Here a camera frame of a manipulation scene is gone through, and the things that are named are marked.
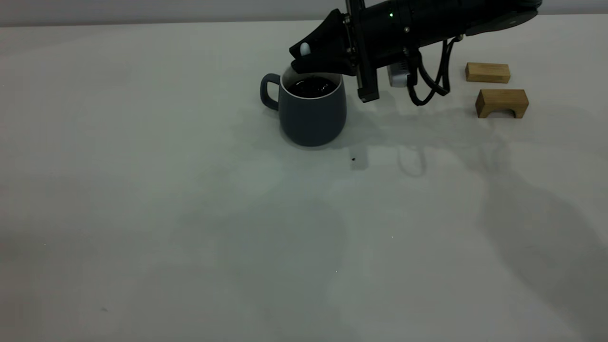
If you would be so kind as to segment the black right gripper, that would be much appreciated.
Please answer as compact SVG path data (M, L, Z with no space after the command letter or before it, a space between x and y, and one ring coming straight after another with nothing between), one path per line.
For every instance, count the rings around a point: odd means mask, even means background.
M366 7L362 0L348 0L346 4L348 15L330 11L317 28L291 46L293 70L356 75L359 99L371 102L379 98L377 69L404 61L410 99L420 103L413 89L421 61L416 29L430 17L430 1L387 0ZM302 45L309 54L301 54Z

